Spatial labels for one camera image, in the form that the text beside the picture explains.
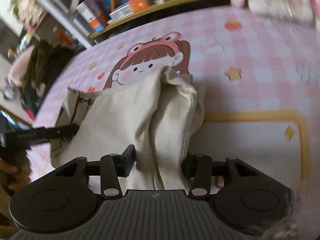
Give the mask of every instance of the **cartoon eye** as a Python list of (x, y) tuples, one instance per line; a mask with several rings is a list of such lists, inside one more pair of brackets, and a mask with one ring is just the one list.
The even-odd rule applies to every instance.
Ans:
[(141, 47), (141, 44), (136, 44), (129, 50), (129, 53), (136, 53)]
[(179, 33), (169, 33), (164, 37), (165, 41), (175, 41), (179, 38)]

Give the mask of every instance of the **ribbed black surface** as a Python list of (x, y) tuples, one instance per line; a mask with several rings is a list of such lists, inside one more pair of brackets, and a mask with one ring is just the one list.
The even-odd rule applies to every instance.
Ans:
[(58, 234), (18, 231), (12, 240), (236, 240), (242, 234), (223, 224), (208, 203), (184, 191), (129, 190), (105, 201), (86, 224)]

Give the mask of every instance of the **yellow diamond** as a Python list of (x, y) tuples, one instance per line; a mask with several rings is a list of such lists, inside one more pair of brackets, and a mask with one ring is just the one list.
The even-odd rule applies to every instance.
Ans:
[(294, 131), (291, 129), (290, 125), (288, 126), (287, 130), (284, 132), (284, 135), (291, 140), (292, 136), (294, 134)]

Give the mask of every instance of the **wooden shelf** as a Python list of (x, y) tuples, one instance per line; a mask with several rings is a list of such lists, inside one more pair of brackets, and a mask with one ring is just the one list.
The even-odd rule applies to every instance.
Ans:
[(196, 1), (201, 1), (201, 0), (168, 0), (164, 4), (159, 4), (159, 3), (152, 4), (148, 9), (146, 9), (144, 11), (140, 11), (140, 12), (131, 14), (131, 15), (119, 20), (119, 21), (116, 21), (115, 23), (108, 25), (103, 31), (100, 31), (98, 33), (94, 32), (94, 31), (91, 32), (89, 34), (89, 38), (94, 39), (94, 38), (98, 37), (99, 35), (107, 32), (107, 31), (109, 31), (109, 30), (111, 30), (121, 24), (129, 22), (129, 21), (136, 19), (138, 17), (141, 17), (143, 15), (153, 13), (156, 11), (160, 11), (162, 9), (166, 9), (166, 8), (173, 7), (176, 5), (181, 5), (181, 4), (186, 4), (186, 3), (190, 3), (190, 2), (196, 2)]

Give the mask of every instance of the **white pole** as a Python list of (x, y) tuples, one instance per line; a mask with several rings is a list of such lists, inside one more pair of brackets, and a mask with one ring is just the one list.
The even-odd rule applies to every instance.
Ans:
[(92, 45), (87, 37), (73, 25), (68, 15), (58, 9), (50, 0), (37, 0), (62, 26), (64, 26), (73, 36), (85, 47), (91, 48)]

